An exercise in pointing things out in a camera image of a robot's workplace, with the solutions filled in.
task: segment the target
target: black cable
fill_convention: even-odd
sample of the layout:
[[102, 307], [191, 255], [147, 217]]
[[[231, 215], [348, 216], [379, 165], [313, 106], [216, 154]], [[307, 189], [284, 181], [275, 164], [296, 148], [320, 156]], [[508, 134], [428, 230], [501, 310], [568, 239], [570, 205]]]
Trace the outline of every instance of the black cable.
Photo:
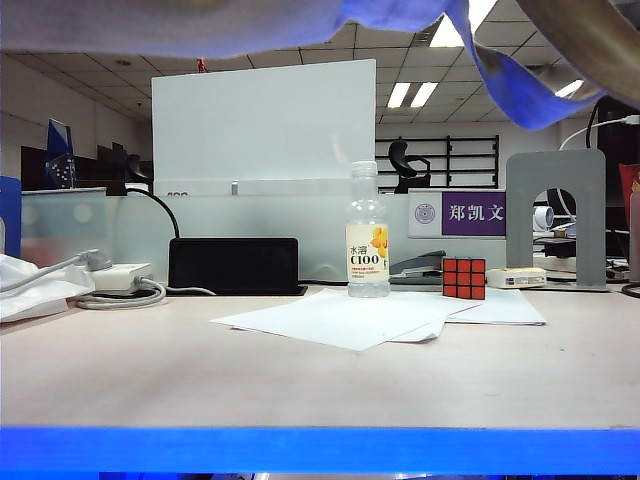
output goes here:
[[628, 285], [625, 285], [620, 289], [620, 291], [625, 295], [628, 295], [629, 297], [640, 298], [640, 292], [636, 292], [634, 290], [635, 288], [640, 288], [640, 282], [630, 283]]
[[164, 203], [162, 200], [160, 200], [158, 197], [156, 197], [153, 193], [149, 193], [146, 190], [142, 190], [140, 188], [127, 188], [125, 190], [125, 192], [127, 192], [127, 193], [129, 193], [129, 192], [142, 193], [143, 195], [146, 195], [150, 199], [152, 199], [155, 202], [159, 203], [160, 206], [162, 208], [164, 208], [164, 211], [167, 212], [167, 214], [169, 215], [169, 218], [171, 219], [171, 223], [173, 223], [173, 232], [174, 232], [175, 238], [180, 238], [180, 229], [178, 228], [178, 222], [176, 220], [176, 216], [173, 214], [173, 212], [171, 211], [171, 209], [169, 208], [169, 206], [166, 203]]
[[593, 121], [596, 118], [596, 113], [598, 112], [598, 108], [600, 107], [600, 102], [602, 99], [598, 100], [596, 104], [593, 106], [591, 110], [591, 116], [589, 117], [589, 123], [587, 124], [587, 132], [584, 136], [585, 145], [587, 148], [591, 148], [591, 128], [593, 126]]
[[327, 285], [329, 287], [345, 287], [348, 282], [330, 282], [328, 280], [299, 280], [299, 284], [304, 285]]

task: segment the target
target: white wall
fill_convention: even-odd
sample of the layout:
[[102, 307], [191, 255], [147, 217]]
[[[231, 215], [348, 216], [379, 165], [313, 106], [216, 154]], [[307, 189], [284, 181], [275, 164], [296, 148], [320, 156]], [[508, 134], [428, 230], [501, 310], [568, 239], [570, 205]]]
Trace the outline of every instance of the white wall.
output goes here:
[[[516, 153], [556, 150], [562, 140], [571, 133], [584, 128], [587, 118], [572, 118], [558, 122], [544, 130], [532, 132], [518, 127], [512, 122], [453, 122], [418, 124], [376, 125], [376, 138], [429, 138], [429, 137], [473, 137], [500, 136], [499, 179], [500, 188], [505, 185], [505, 164]], [[596, 132], [592, 133], [592, 145], [597, 142]], [[584, 135], [571, 141], [567, 148], [584, 148]]]
[[151, 131], [6, 55], [2, 56], [0, 173], [20, 178], [20, 147], [46, 148], [49, 117], [71, 127], [74, 153], [96, 158], [96, 145], [123, 144], [150, 157]]

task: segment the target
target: ceiling light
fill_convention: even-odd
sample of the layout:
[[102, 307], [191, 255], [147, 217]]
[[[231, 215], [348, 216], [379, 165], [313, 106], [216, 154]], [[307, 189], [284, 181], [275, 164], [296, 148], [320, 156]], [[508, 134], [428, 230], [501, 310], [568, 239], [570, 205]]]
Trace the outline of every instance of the ceiling light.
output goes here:
[[393, 87], [393, 92], [391, 92], [391, 97], [389, 98], [389, 103], [387, 103], [387, 107], [389, 108], [398, 108], [402, 105], [402, 100], [404, 100], [404, 96], [407, 94], [407, 90], [409, 90], [410, 83], [396, 83]]
[[564, 87], [562, 87], [560, 90], [556, 92], [556, 97], [568, 97], [573, 92], [578, 90], [583, 83], [584, 83], [584, 80], [575, 80], [571, 82], [569, 85], [565, 85]]
[[[480, 24], [487, 18], [497, 0], [469, 0], [469, 23], [471, 33], [475, 33]], [[462, 38], [446, 15], [442, 18], [431, 47], [462, 47]]]
[[411, 106], [414, 108], [422, 107], [425, 103], [427, 103], [427, 100], [429, 100], [429, 97], [431, 96], [431, 94], [433, 93], [433, 91], [436, 89], [437, 86], [438, 86], [437, 82], [423, 83], [420, 89], [418, 90], [418, 93], [416, 93], [416, 96], [413, 97]]

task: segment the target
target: gray metal bookend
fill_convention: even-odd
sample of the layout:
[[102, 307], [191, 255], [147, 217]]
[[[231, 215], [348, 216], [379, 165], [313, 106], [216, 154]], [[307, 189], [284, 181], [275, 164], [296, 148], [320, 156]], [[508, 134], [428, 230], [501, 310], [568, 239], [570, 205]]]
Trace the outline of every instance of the gray metal bookend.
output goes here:
[[540, 192], [561, 188], [576, 201], [576, 286], [606, 290], [605, 157], [600, 150], [519, 153], [507, 161], [507, 267], [533, 264], [531, 211]]

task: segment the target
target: white desk surface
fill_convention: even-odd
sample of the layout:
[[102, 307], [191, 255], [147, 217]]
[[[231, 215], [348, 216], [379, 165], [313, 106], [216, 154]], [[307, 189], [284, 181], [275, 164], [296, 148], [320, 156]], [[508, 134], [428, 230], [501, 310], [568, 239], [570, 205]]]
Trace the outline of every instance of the white desk surface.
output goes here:
[[1, 421], [640, 428], [640, 302], [527, 298], [548, 325], [446, 325], [435, 341], [362, 353], [207, 322], [296, 297], [170, 298], [3, 325]]

